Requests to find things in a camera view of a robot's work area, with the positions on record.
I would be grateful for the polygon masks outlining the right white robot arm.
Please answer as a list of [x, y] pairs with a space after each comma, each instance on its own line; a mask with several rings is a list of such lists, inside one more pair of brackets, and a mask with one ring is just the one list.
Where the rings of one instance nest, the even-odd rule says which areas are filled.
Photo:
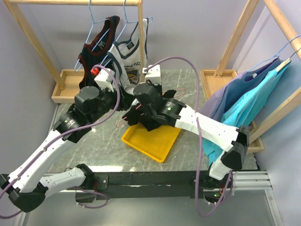
[[217, 122], [195, 112], [183, 102], [163, 97], [154, 85], [149, 83], [136, 86], [134, 96], [148, 119], [200, 135], [222, 149], [222, 153], [211, 164], [209, 174], [206, 176], [206, 182], [210, 187], [221, 184], [224, 176], [231, 170], [242, 169], [249, 146], [247, 127], [237, 128]]

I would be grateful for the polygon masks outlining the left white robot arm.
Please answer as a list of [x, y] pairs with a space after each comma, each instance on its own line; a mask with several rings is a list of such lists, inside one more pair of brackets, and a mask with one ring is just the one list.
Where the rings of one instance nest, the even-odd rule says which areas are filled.
[[15, 171], [1, 174], [0, 187], [10, 201], [28, 213], [64, 189], [93, 188], [95, 174], [85, 164], [79, 164], [68, 172], [47, 178], [43, 176], [58, 157], [91, 130], [96, 121], [103, 122], [103, 115], [121, 110], [122, 97], [121, 87], [113, 90], [94, 86], [82, 88], [37, 150]]

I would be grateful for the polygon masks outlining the black tank top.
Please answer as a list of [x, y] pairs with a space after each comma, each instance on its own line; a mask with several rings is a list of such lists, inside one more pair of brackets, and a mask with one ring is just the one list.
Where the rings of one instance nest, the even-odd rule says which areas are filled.
[[[158, 92], [162, 93], [162, 89], [156, 89]], [[167, 90], [167, 92], [162, 93], [162, 96], [164, 98], [168, 98], [167, 104], [174, 104], [172, 99], [174, 95], [176, 94], [176, 90], [170, 89]], [[167, 116], [167, 120], [152, 120], [148, 119], [146, 116], [144, 116], [144, 113], [140, 107], [140, 103], [137, 103], [136, 105], [132, 106], [130, 110], [122, 116], [122, 120], [126, 121], [128, 125], [133, 126], [138, 123], [141, 123], [147, 131], [152, 131], [154, 129], [159, 128], [162, 125], [170, 125], [172, 127], [175, 126], [175, 122], [178, 119], [178, 116], [174, 112], [169, 112], [168, 110], [163, 108], [162, 113], [164, 113], [165, 116]]]

